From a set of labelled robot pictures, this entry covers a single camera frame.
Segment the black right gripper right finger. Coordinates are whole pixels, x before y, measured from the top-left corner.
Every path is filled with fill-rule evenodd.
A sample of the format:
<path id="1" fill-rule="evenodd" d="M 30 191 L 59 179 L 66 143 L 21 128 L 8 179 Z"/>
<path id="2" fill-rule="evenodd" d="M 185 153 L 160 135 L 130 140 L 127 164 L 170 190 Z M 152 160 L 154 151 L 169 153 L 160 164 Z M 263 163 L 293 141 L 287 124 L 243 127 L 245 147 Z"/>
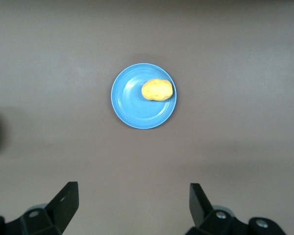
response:
<path id="1" fill-rule="evenodd" d="M 253 217 L 241 222 L 227 207 L 213 206 L 198 183 L 190 184 L 189 209 L 194 221 L 188 235 L 284 235 L 284 230 L 274 221 Z"/>

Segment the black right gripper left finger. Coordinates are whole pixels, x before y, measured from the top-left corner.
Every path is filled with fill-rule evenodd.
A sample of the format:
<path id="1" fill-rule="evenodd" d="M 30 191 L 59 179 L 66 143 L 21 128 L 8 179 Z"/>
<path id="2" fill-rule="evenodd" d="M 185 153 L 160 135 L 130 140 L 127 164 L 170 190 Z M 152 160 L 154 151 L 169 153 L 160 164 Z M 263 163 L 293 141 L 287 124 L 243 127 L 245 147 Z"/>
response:
<path id="1" fill-rule="evenodd" d="M 68 182 L 48 203 L 33 206 L 6 222 L 0 216 L 0 235 L 61 235 L 78 209 L 78 182 Z"/>

